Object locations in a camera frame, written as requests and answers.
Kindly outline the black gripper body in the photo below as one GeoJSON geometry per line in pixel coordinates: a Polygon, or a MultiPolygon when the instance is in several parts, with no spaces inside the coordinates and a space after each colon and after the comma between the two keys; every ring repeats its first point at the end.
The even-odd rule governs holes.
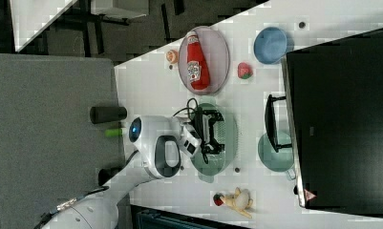
{"type": "Polygon", "coordinates": [[[197,109],[194,112],[192,123],[202,140],[202,154],[217,155],[224,150],[224,145],[214,137],[214,125],[220,121],[223,121],[223,116],[217,110],[197,109]]]}

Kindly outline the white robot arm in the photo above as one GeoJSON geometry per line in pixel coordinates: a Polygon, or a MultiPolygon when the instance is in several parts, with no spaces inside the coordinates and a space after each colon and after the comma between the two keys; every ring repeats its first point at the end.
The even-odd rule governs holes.
{"type": "Polygon", "coordinates": [[[189,117],[142,115],[127,135],[135,151],[123,168],[99,188],[67,200],[45,213],[34,229],[116,229],[117,204],[134,188],[175,176],[181,157],[218,154],[224,146],[215,131],[224,124],[217,110],[197,110],[189,117]]]}

